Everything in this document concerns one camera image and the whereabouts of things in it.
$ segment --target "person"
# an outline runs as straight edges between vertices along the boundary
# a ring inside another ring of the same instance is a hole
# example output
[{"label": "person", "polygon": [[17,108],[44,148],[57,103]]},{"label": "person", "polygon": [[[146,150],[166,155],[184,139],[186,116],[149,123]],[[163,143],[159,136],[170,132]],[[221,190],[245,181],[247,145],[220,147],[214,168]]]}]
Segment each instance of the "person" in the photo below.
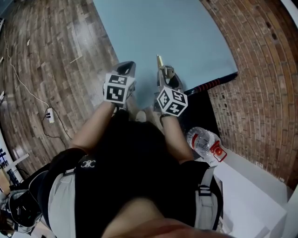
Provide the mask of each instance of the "person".
[{"label": "person", "polygon": [[163,135],[114,110],[102,102],[42,181],[38,202],[55,236],[226,237],[193,228],[195,164],[209,166],[193,160],[178,119],[161,118]]}]

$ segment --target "light blue table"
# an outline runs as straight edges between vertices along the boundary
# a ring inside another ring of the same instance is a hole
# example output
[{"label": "light blue table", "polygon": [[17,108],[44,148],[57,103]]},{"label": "light blue table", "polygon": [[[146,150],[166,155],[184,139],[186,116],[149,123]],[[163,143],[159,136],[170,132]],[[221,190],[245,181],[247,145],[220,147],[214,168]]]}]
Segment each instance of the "light blue table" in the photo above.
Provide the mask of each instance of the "light blue table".
[{"label": "light blue table", "polygon": [[172,65],[184,90],[237,72],[217,25],[199,0],[94,0],[119,62],[136,63],[140,109],[157,92],[156,55]]}]

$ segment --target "white surface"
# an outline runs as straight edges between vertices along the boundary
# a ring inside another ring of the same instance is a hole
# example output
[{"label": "white surface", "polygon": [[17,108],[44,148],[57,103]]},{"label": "white surface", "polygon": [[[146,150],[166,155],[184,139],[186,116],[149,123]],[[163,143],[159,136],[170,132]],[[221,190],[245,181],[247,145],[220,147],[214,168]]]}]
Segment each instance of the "white surface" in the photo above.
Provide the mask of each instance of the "white surface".
[{"label": "white surface", "polygon": [[284,208],[288,211],[288,215],[285,221],[283,238],[295,238],[298,235],[298,187],[296,187],[290,201]]},{"label": "white surface", "polygon": [[223,183],[223,210],[223,220],[227,220],[227,223],[233,222],[233,226],[229,227],[232,230],[230,235],[236,238],[255,238],[260,234],[269,233],[265,224],[225,183]]},{"label": "white surface", "polygon": [[23,233],[18,233],[18,232],[15,232],[13,234],[13,238],[32,238],[31,236],[29,236],[28,234],[23,234]]},{"label": "white surface", "polygon": [[296,26],[298,27],[298,9],[294,5],[294,3],[291,0],[281,0],[281,2],[284,4],[285,8],[288,10],[289,14],[293,18],[293,21],[295,22]]},{"label": "white surface", "polygon": [[230,234],[231,229],[229,228],[229,226],[226,224],[226,222],[221,217],[219,217],[219,222],[223,225],[222,230],[224,231],[224,233]]},{"label": "white surface", "polygon": [[[238,160],[241,158],[229,150],[227,150],[227,153],[229,164],[233,164],[232,162],[234,160],[235,167],[237,167],[239,165]],[[223,182],[224,197],[228,196],[224,200],[224,204],[226,203],[224,205],[224,213],[228,216],[228,211],[231,212],[229,219],[233,224],[232,232],[235,232],[238,237],[243,237],[247,232],[247,227],[249,227],[251,237],[255,234],[257,236],[254,237],[264,237],[269,230],[267,235],[270,235],[270,238],[280,238],[284,230],[287,211],[229,164],[227,163],[227,159],[225,159],[215,168],[214,174]],[[248,168],[252,175],[258,174],[259,168],[255,165],[253,166],[252,168],[248,166],[243,169]],[[269,185],[272,186],[272,190],[276,189],[277,192],[282,192],[278,191],[278,187],[274,186],[274,183],[269,183]],[[249,211],[251,219],[245,218],[247,211]]]},{"label": "white surface", "polygon": [[224,160],[227,165],[239,172],[281,206],[287,204],[292,191],[284,183],[242,156],[229,149],[224,150],[229,155]]}]

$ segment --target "plastic bottle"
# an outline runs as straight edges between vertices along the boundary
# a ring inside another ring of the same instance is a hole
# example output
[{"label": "plastic bottle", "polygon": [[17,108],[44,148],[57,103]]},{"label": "plastic bottle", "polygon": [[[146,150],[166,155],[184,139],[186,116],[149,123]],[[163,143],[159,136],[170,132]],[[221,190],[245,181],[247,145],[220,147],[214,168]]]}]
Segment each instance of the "plastic bottle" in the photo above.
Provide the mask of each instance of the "plastic bottle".
[{"label": "plastic bottle", "polygon": [[210,155],[210,149],[217,141],[220,143],[216,134],[201,127],[193,127],[187,133],[188,144],[203,158]]}]

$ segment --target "gray backpack strap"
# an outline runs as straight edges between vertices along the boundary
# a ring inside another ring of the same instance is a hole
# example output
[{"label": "gray backpack strap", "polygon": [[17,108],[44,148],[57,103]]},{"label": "gray backpack strap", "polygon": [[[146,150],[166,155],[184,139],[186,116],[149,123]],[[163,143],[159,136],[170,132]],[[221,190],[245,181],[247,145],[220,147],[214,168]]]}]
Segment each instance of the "gray backpack strap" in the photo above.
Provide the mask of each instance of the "gray backpack strap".
[{"label": "gray backpack strap", "polygon": [[217,215],[217,198],[210,191],[215,166],[205,171],[202,182],[196,193],[195,228],[212,230]]}]

